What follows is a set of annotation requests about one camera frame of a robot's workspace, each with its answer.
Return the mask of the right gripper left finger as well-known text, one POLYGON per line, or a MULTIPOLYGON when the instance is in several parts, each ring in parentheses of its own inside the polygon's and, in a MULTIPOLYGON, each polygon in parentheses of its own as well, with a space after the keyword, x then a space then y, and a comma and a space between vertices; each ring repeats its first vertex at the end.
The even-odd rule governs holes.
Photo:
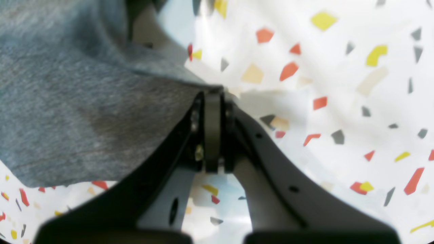
POLYGON ((44 224, 36 244, 191 244, 180 232, 194 176, 217 173, 223 94, 199 93, 185 117, 136 170, 44 224))

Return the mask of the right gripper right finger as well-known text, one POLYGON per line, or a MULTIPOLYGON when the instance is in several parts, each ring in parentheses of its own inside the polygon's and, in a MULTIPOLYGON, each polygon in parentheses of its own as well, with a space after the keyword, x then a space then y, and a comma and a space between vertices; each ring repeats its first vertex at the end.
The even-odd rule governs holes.
POLYGON ((222 96, 222 159, 245 190, 245 244, 398 244, 387 224, 332 196, 290 161, 230 95, 222 96))

